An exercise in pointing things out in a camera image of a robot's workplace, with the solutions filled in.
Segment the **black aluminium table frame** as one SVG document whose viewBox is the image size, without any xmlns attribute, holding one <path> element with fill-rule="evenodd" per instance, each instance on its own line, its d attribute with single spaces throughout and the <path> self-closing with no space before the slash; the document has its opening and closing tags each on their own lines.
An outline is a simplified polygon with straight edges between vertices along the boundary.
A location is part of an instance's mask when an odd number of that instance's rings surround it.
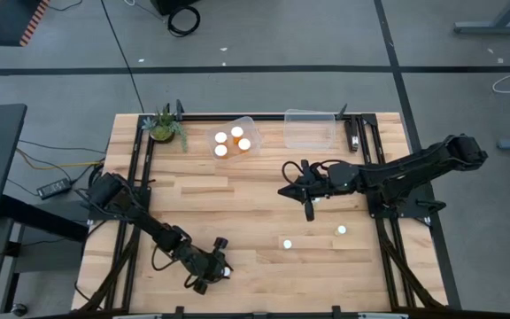
<svg viewBox="0 0 510 319">
<path fill-rule="evenodd" d="M 300 203 L 277 193 L 286 183 L 282 167 L 287 161 L 363 161 L 360 152 L 350 152 L 343 125 L 336 127 L 329 149 L 290 149 L 283 139 L 282 115 L 257 114 L 254 121 L 263 140 L 259 154 L 219 163 L 205 132 L 231 120 L 229 113 L 186 114 L 189 149 L 184 152 L 178 142 L 137 139 L 137 116 L 116 116 L 105 170 L 121 175 L 135 171 L 149 180 L 151 215 L 181 227 L 196 246 L 208 251 L 217 237 L 224 237 L 233 272 L 229 280 L 198 294 L 184 287 L 189 274 L 182 264 L 172 264 L 141 234 L 102 313 L 171 314 L 182 308 L 188 315 L 271 315 L 325 313 L 333 307 L 388 311 L 420 304 L 382 253 L 363 195 L 323 199 L 308 222 Z M 347 231 L 337 236 L 340 225 Z M 284 240 L 291 241 L 290 249 L 283 248 Z"/>
</svg>

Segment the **clear plastic bin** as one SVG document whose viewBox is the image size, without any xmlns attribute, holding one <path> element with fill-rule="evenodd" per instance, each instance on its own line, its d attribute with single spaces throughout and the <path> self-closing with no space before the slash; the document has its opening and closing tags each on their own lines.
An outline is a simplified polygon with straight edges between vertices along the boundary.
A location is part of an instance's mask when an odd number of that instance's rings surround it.
<svg viewBox="0 0 510 319">
<path fill-rule="evenodd" d="M 284 114 L 283 139 L 290 149 L 329 149 L 336 141 L 333 113 L 289 109 Z"/>
<path fill-rule="evenodd" d="M 251 141 L 251 149 L 248 152 L 241 153 L 237 144 L 234 143 L 230 131 L 235 126 L 241 127 L 244 131 L 243 138 L 247 138 Z M 217 159 L 214 153 L 214 148 L 218 145 L 214 140 L 214 136 L 218 132 L 225 132 L 228 135 L 228 140 L 225 143 L 228 148 L 228 157 L 226 159 Z M 239 119 L 207 129 L 205 132 L 205 140 L 209 145 L 209 151 L 212 157 L 217 162 L 226 164 L 246 160 L 250 156 L 258 155 L 260 146 L 262 145 L 262 137 L 259 130 L 257 129 L 253 118 L 249 116 L 240 117 Z"/>
</svg>

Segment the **black power adapter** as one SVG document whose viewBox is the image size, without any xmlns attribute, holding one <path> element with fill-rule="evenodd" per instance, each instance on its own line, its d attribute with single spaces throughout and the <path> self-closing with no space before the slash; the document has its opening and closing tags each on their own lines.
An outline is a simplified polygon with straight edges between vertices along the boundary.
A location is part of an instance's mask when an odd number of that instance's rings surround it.
<svg viewBox="0 0 510 319">
<path fill-rule="evenodd" d="M 68 192 L 71 189 L 72 182 L 69 179 L 64 178 L 37 188 L 36 193 L 41 200 L 45 200 L 57 196 L 59 194 Z"/>
</svg>

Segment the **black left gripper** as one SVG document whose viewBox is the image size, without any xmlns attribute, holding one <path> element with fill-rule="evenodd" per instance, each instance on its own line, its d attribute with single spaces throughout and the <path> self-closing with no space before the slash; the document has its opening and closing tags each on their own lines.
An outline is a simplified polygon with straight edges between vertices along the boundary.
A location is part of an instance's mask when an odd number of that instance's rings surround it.
<svg viewBox="0 0 510 319">
<path fill-rule="evenodd" d="M 185 246 L 183 266 L 189 271 L 189 276 L 184 283 L 186 289 L 192 288 L 198 294 L 205 294 L 209 284 L 230 279 L 230 276 L 224 276 L 224 268 L 232 268 L 222 251 L 227 245 L 227 239 L 217 237 L 211 252 L 206 252 L 194 245 Z"/>
</svg>

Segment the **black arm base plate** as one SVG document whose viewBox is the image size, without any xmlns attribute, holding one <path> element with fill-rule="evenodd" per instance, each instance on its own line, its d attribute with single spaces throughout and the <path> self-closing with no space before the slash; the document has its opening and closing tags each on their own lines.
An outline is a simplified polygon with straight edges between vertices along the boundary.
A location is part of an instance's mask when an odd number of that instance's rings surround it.
<svg viewBox="0 0 510 319">
<path fill-rule="evenodd" d="M 382 202 L 380 196 L 367 195 L 367 204 L 369 213 L 373 215 L 374 219 L 430 217 L 446 207 L 445 202 L 420 199 L 416 195 L 399 199 L 394 204 Z"/>
<path fill-rule="evenodd" d="M 140 199 L 142 204 L 144 204 L 145 206 L 149 205 L 150 204 L 150 198 L 151 198 L 151 187 L 148 187 L 143 195 L 138 195 L 137 197 Z M 90 207 L 89 204 L 83 204 L 83 206 L 86 207 L 88 209 L 88 211 L 89 211 L 89 217 L 88 217 L 89 220 L 94 220 L 94 221 L 122 221 L 122 222 L 127 222 L 128 221 L 128 218 L 126 218 L 123 215 L 101 213 L 96 208 Z"/>
</svg>

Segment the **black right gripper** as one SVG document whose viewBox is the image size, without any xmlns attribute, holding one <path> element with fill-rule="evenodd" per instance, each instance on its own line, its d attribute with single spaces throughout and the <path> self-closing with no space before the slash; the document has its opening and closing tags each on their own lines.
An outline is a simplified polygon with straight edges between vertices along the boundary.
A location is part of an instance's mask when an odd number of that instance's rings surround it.
<svg viewBox="0 0 510 319">
<path fill-rule="evenodd" d="M 278 192 L 280 195 L 303 203 L 305 209 L 305 218 L 308 222 L 312 222 L 315 218 L 313 208 L 312 191 L 320 191 L 323 193 L 328 184 L 328 178 L 321 172 L 325 170 L 322 162 L 314 162 L 310 164 L 307 159 L 301 160 L 303 182 L 291 183 L 281 187 Z"/>
</svg>

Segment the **small potted green plant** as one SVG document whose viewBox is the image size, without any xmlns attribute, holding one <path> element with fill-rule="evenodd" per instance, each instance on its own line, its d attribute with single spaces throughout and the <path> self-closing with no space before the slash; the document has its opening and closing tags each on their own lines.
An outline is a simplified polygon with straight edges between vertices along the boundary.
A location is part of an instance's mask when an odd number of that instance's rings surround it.
<svg viewBox="0 0 510 319">
<path fill-rule="evenodd" d="M 187 132 L 176 114 L 170 112 L 170 104 L 166 104 L 162 112 L 157 110 L 153 116 L 145 118 L 141 129 L 148 131 L 149 136 L 161 144 L 168 144 L 175 136 L 180 136 L 182 150 L 187 152 L 189 149 Z"/>
</svg>

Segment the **black box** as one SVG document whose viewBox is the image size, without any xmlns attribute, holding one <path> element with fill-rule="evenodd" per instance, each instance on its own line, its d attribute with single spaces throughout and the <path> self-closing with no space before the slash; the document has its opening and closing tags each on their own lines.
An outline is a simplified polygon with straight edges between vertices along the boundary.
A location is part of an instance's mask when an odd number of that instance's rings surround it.
<svg viewBox="0 0 510 319">
<path fill-rule="evenodd" d="M 161 15 L 166 16 L 175 9 L 192 5 L 199 0 L 150 0 L 155 10 Z"/>
</svg>

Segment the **black mat orange striped edges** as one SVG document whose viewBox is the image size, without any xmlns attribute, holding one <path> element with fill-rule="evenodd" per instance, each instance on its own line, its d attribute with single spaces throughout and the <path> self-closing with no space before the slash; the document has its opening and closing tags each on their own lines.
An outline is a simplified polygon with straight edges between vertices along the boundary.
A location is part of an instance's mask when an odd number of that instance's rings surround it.
<svg viewBox="0 0 510 319">
<path fill-rule="evenodd" d="M 0 0 L 0 46 L 27 46 L 49 6 L 50 0 Z"/>
</svg>

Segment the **grey metal table leg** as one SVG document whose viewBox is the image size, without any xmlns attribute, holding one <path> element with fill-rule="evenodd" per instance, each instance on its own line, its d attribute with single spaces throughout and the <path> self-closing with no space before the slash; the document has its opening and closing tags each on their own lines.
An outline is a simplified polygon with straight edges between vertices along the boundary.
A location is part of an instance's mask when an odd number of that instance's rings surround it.
<svg viewBox="0 0 510 319">
<path fill-rule="evenodd" d="M 510 34 L 510 3 L 490 21 L 463 21 L 455 22 L 452 30 L 456 34 Z"/>
</svg>

